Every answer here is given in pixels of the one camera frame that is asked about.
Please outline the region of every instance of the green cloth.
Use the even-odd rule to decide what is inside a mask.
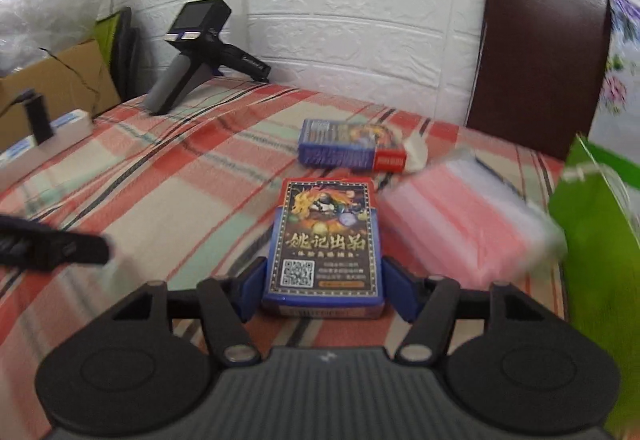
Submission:
[[[116,12],[106,19],[98,21],[94,26],[94,38],[98,42],[100,53],[107,66],[111,66],[111,51],[113,50],[113,41],[115,40],[119,21],[120,12]]]
[[[640,185],[638,166],[578,137],[566,167],[593,163]],[[548,208],[566,235],[563,269],[571,323],[620,367],[620,398],[607,422],[619,432],[640,423],[640,243],[600,173],[585,174],[584,181],[563,179]]]

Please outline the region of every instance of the green bag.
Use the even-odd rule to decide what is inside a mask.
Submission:
[[[607,428],[621,432],[640,426],[640,241],[609,168],[640,189],[637,165],[578,136],[548,209],[566,235],[569,319],[620,367],[620,398]]]

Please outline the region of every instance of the plaid fabric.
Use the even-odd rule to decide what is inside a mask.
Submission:
[[[308,170],[296,159],[305,118],[326,118],[418,132],[430,160],[455,147],[476,150],[527,198],[546,204],[561,164],[539,153],[381,105],[227,78],[210,82],[170,115],[150,117],[140,99],[96,121],[94,135],[0,195],[0,211],[60,229],[111,236],[115,258],[103,268],[69,266],[52,276],[0,271],[0,438],[35,440],[49,424],[37,401],[38,363],[111,304],[150,279],[171,289],[207,276],[237,275],[265,250],[282,179],[344,177],[345,169]],[[373,175],[384,188],[397,180]],[[385,242],[385,253],[412,263]],[[564,314],[558,265],[526,275],[521,287]],[[247,325],[261,351],[273,344],[384,344],[394,352],[409,325],[387,308],[374,321],[282,319],[258,314]],[[176,332],[204,347],[191,321]],[[458,325],[456,346],[481,332]]]

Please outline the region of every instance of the floral fabric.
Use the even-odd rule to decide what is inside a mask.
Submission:
[[[609,5],[609,56],[589,140],[640,163],[640,8]]]

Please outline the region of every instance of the cardboard box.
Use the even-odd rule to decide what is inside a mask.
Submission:
[[[59,60],[47,57],[0,78],[0,111],[30,87],[45,97],[49,120],[74,109],[95,116],[121,102],[97,42],[82,42],[56,57]],[[0,120],[0,151],[30,134],[24,108],[20,104],[12,106]]]

